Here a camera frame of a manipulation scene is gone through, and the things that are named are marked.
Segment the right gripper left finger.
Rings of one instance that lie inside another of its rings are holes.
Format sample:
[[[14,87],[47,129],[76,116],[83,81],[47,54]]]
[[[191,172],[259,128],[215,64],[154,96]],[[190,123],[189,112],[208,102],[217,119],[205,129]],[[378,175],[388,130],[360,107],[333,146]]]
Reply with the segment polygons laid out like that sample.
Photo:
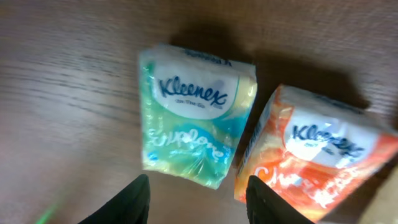
[[[149,208],[149,177],[141,174],[79,224],[146,224]]]

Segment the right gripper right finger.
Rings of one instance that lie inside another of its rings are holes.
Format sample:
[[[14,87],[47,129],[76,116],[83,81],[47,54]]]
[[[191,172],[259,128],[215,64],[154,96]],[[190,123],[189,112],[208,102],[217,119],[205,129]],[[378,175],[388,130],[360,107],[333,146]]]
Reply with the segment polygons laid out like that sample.
[[[246,208],[250,224],[314,224],[255,175],[248,180]]]

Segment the orange tissue pack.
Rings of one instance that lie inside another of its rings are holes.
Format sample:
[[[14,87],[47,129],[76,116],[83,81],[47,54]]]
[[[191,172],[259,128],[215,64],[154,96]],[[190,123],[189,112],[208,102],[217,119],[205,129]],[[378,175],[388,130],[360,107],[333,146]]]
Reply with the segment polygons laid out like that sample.
[[[252,175],[313,222],[397,153],[397,133],[363,110],[288,85],[271,95],[246,148],[234,197]]]

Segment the teal tissue pack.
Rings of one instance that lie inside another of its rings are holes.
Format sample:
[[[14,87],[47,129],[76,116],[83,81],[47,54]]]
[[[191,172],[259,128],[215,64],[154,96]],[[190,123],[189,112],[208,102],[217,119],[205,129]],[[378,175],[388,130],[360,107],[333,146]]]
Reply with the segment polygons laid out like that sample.
[[[257,93],[256,68],[173,45],[139,54],[142,166],[217,189]]]

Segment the beige snack bag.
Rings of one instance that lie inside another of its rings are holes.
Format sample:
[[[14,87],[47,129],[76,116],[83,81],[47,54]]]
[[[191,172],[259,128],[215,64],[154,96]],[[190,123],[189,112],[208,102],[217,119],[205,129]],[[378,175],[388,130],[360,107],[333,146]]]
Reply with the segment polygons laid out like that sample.
[[[359,219],[359,224],[397,224],[397,167]]]

